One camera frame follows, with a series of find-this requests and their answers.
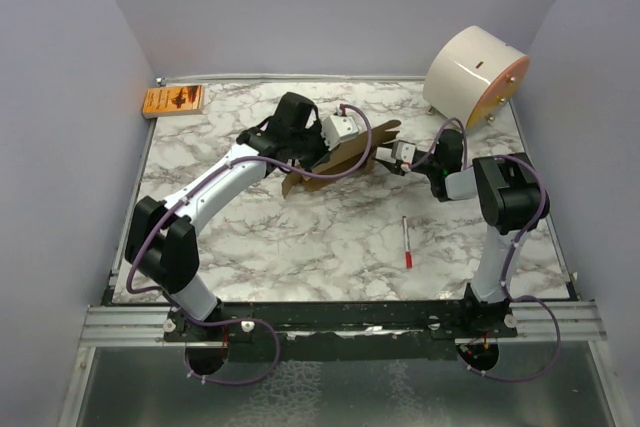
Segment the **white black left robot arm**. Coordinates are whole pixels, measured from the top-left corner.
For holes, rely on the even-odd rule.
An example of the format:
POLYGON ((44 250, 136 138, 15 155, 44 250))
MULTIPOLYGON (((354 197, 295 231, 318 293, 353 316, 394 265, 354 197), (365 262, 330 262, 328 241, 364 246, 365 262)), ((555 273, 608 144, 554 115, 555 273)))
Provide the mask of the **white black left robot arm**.
POLYGON ((317 106, 292 92, 275 112, 243 130, 230 150, 196 180, 163 200, 137 202, 124 257, 189 315, 186 329, 206 342, 220 332, 220 300, 198 275, 197 237, 232 199, 274 169, 310 168, 328 153, 317 106))

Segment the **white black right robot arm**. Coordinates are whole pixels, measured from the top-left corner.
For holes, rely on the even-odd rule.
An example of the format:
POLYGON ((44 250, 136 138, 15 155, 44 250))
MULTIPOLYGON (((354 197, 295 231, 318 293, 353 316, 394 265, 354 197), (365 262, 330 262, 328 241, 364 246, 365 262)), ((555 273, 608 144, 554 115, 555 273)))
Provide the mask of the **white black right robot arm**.
POLYGON ((466 135, 444 128, 427 151, 395 140, 377 149, 376 161, 395 175, 425 176, 441 202, 479 201, 486 237, 454 325, 469 337, 483 337, 509 313, 514 264, 549 212, 548 194, 529 157, 519 152, 468 160, 466 135))

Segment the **brown cardboard box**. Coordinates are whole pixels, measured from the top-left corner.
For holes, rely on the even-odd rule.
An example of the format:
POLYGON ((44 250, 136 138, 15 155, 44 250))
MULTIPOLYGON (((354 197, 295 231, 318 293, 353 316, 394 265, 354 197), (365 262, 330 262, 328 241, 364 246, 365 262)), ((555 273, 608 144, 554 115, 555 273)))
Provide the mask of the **brown cardboard box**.
MULTIPOLYGON (((401 121, 392 119, 372 128, 372 144, 366 161, 359 168, 360 171, 369 172, 373 169, 374 158, 378 147, 392 142, 399 134, 401 121)), ((362 157, 367 143, 367 134, 361 133, 356 138, 340 145, 331 153, 328 160, 312 168, 313 173, 320 175, 334 175, 349 170, 362 157)), ((286 198, 297 186, 301 186, 307 192, 319 191, 333 183, 337 179, 316 179, 302 176, 297 173, 289 173, 281 184, 281 191, 286 198)))

